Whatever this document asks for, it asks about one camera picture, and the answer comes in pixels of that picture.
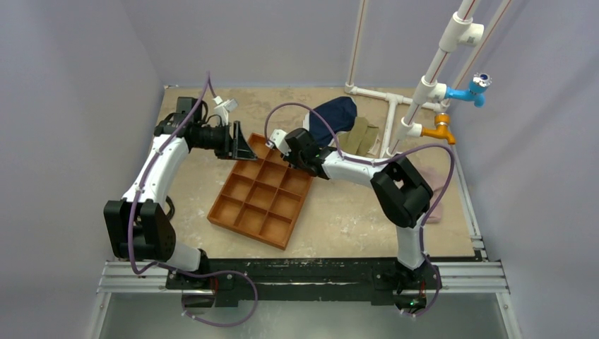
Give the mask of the orange compartment tray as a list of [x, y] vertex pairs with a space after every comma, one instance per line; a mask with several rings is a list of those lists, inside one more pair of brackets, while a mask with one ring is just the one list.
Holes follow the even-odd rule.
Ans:
[[278, 150], [253, 133], [254, 161], [239, 160], [209, 214], [214, 225], [284, 250], [312, 185], [313, 177], [291, 168]]

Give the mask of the navy blue underwear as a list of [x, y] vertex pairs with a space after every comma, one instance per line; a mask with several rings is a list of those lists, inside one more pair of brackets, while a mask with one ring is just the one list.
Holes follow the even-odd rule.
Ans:
[[[314, 108], [334, 133], [350, 131], [357, 117], [357, 105], [348, 96], [337, 97]], [[333, 140], [324, 123], [312, 113], [308, 113], [307, 130], [314, 137], [320, 147], [328, 146]]]

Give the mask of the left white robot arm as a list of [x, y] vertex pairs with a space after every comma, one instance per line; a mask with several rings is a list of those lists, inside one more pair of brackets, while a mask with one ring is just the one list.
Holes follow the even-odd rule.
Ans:
[[178, 97], [176, 110], [158, 123], [148, 157], [134, 183], [103, 209], [113, 254], [132, 262], [149, 260], [183, 270], [183, 279], [194, 289], [210, 282], [208, 257], [177, 239], [165, 208], [168, 191], [185, 158], [194, 148], [213, 150], [222, 160], [257, 160], [244, 138], [239, 121], [229, 114], [234, 99], [214, 98], [212, 117], [205, 101]]

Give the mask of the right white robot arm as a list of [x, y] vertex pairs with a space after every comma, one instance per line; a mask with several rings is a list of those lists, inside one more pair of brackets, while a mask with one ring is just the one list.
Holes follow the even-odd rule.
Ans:
[[423, 280], [423, 218], [430, 209], [433, 190], [409, 159], [370, 159], [321, 147], [304, 128], [290, 133], [276, 129], [268, 137], [268, 146], [279, 150], [291, 167], [312, 177], [372, 189], [384, 215], [396, 226], [399, 283], [414, 287]]

